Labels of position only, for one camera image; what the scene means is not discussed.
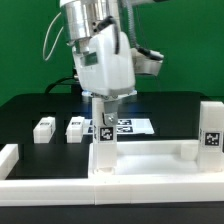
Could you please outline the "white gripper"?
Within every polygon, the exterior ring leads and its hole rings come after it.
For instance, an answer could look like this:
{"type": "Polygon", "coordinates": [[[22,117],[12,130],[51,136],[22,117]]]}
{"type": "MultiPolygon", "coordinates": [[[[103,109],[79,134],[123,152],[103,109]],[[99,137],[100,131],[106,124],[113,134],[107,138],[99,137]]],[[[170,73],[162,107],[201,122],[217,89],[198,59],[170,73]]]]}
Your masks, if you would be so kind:
{"type": "MultiPolygon", "coordinates": [[[[129,41],[120,33],[120,52],[114,53],[114,40],[110,34],[100,33],[89,42],[86,56],[73,53],[79,82],[83,90],[103,96],[130,93],[135,77],[129,41]]],[[[103,101],[103,123],[114,126],[118,122],[118,101],[103,101]]]]}

